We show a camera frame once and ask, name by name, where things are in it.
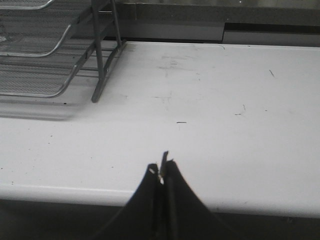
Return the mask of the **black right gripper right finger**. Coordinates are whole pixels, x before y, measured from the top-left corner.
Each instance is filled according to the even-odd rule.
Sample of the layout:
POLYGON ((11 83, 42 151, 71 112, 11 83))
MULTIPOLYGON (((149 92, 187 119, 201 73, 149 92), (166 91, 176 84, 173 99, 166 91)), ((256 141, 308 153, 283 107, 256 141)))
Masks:
POLYGON ((168 240, 235 240, 237 235, 201 202, 175 161, 164 165, 164 223, 168 240))

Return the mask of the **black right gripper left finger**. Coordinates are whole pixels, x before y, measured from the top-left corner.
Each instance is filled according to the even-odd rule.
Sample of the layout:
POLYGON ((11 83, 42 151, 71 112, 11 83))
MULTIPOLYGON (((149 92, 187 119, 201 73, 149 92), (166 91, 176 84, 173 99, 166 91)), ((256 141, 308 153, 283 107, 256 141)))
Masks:
POLYGON ((95 240, 155 240, 158 236, 159 169, 149 164, 126 205, 94 234, 95 240))

